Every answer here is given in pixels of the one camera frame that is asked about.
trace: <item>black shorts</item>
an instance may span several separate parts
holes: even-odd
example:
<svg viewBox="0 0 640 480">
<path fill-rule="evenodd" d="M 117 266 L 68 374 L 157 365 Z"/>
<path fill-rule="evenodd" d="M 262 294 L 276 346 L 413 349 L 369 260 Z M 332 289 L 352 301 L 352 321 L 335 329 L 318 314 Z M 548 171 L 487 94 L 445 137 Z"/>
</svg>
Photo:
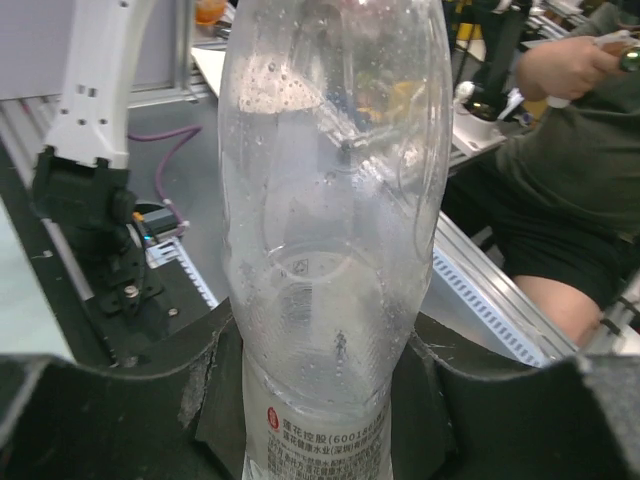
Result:
<svg viewBox="0 0 640 480">
<path fill-rule="evenodd" d="M 468 236 L 490 226 L 503 270 L 570 285 L 601 309 L 640 267 L 639 245 L 542 205 L 506 181 L 495 159 L 463 168 L 447 184 L 442 210 Z"/>
</svg>

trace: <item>upside-down bottle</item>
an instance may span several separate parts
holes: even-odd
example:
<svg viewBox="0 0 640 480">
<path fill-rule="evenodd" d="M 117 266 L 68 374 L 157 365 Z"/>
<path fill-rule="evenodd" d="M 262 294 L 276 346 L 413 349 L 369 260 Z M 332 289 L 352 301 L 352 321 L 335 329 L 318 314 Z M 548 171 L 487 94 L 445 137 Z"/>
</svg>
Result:
<svg viewBox="0 0 640 480">
<path fill-rule="evenodd" d="M 389 479 L 450 149 L 439 0 L 242 0 L 220 97 L 245 479 Z"/>
</svg>

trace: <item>person's hand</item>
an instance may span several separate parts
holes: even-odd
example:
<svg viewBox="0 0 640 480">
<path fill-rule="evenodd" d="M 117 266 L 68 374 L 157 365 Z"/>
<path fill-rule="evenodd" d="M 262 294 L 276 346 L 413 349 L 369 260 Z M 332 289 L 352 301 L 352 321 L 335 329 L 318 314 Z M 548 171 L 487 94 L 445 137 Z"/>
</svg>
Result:
<svg viewBox="0 0 640 480">
<path fill-rule="evenodd" d="M 609 75 L 620 73 L 612 47 L 603 50 L 593 41 L 593 37 L 566 38 L 528 52 L 518 67 L 524 89 L 529 87 L 531 97 L 542 94 L 575 100 Z"/>
</svg>

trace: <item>screw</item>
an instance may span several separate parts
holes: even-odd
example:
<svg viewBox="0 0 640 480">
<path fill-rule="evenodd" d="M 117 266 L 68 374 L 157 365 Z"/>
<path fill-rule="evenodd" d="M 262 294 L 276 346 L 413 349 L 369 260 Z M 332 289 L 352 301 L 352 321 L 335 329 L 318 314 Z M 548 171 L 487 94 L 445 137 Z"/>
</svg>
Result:
<svg viewBox="0 0 640 480">
<path fill-rule="evenodd" d="M 126 295 L 127 298 L 136 298 L 138 296 L 138 289 L 135 287 L 135 285 L 128 285 L 126 287 L 124 287 L 124 294 Z"/>
</svg>

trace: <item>water droplet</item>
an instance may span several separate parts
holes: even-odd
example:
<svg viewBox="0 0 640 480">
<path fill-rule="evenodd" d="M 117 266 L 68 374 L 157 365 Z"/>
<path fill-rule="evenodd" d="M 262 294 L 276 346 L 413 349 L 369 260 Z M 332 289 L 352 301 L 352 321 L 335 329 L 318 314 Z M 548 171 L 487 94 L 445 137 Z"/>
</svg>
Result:
<svg viewBox="0 0 640 480">
<path fill-rule="evenodd" d="M 336 172 L 329 172 L 324 176 L 324 183 L 331 185 L 336 179 Z"/>
</svg>

